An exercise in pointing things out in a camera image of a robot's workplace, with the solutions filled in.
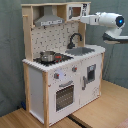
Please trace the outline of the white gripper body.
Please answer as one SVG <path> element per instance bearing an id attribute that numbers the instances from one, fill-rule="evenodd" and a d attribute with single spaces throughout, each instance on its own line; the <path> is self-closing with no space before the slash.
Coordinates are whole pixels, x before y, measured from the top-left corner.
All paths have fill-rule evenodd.
<path id="1" fill-rule="evenodd" d="M 99 18 L 100 18 L 100 14 L 96 13 L 94 15 L 82 16 L 80 18 L 80 21 L 82 23 L 89 24 L 89 25 L 98 25 L 99 24 Z"/>

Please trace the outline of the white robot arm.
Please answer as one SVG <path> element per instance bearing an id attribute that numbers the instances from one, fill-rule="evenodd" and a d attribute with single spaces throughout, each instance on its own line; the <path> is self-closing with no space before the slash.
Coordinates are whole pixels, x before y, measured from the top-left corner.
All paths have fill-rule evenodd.
<path id="1" fill-rule="evenodd" d="M 128 43 L 128 36 L 121 36 L 122 28 L 125 26 L 124 17 L 116 13 L 97 12 L 94 15 L 82 16 L 82 23 L 90 25 L 106 26 L 102 38 L 107 44 Z"/>

